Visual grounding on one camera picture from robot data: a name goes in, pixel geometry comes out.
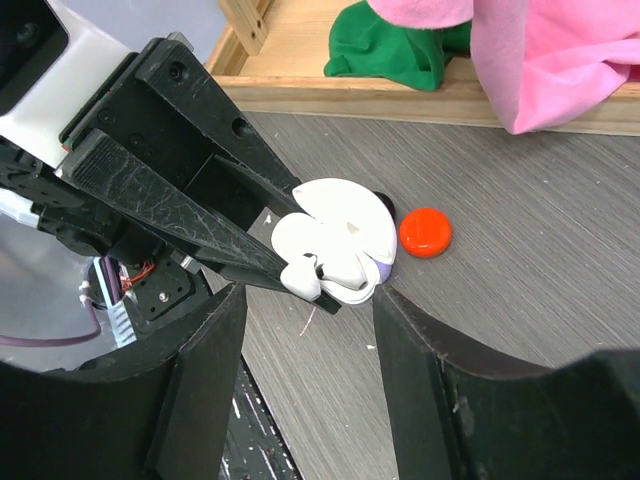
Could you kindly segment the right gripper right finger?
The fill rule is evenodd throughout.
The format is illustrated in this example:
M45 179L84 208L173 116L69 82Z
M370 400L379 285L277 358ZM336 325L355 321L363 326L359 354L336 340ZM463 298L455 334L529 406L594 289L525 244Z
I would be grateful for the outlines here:
M639 354L548 368L495 350L379 286L373 320L403 479L635 479Z

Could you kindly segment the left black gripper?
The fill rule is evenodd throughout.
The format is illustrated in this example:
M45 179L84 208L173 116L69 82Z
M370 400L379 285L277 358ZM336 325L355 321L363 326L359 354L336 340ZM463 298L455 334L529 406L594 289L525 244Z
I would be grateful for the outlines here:
M65 129L66 155L71 131L136 57L125 57ZM22 223L33 215L34 228L79 255L109 257L112 281L121 265L133 283L175 267L174 251L162 240L227 280L285 293L285 262L248 230L267 207L278 215L299 212L292 190L300 180L192 53L151 52L136 78L213 148L213 184L196 182L211 197L196 201L99 130L62 162L62 179L71 186L1 136L3 211Z

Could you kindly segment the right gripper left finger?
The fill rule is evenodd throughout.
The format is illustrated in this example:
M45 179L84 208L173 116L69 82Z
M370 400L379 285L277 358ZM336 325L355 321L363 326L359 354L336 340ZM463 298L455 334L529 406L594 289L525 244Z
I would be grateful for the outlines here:
M247 313L230 284L74 371L1 367L5 479L215 479Z

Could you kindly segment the orange charging case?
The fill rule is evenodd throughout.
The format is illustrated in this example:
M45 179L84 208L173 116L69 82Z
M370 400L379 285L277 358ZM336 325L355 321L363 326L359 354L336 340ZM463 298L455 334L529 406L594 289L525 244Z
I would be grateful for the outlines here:
M442 212L433 208L419 208L403 218L398 236L410 255L433 258L448 249L453 238L453 227Z

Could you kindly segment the white earbud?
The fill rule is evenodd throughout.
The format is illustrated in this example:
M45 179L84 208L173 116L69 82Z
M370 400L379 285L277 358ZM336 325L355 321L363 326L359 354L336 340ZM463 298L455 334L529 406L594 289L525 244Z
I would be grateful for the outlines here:
M317 300L322 293L316 273L317 256L303 254L294 258L282 270L280 281L292 294L308 302Z

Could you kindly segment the white round charging case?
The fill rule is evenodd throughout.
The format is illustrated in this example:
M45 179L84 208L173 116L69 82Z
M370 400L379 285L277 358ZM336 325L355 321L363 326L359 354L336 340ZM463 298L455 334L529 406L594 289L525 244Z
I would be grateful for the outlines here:
M293 189L293 197L301 210L274 227L275 253L286 266L303 254L316 255L321 295L346 305L368 301L380 285L375 260L393 265L396 259L391 199L340 178L305 182Z

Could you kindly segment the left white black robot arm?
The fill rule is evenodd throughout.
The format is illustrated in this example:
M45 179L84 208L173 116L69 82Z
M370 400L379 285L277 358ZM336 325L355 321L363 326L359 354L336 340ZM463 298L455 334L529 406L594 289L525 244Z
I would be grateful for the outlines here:
M1 185L31 201L38 230L121 265L132 337L198 307L205 269L281 289L283 261L249 230L264 209L294 212L299 180L184 44L126 55L54 143L58 167L3 136Z

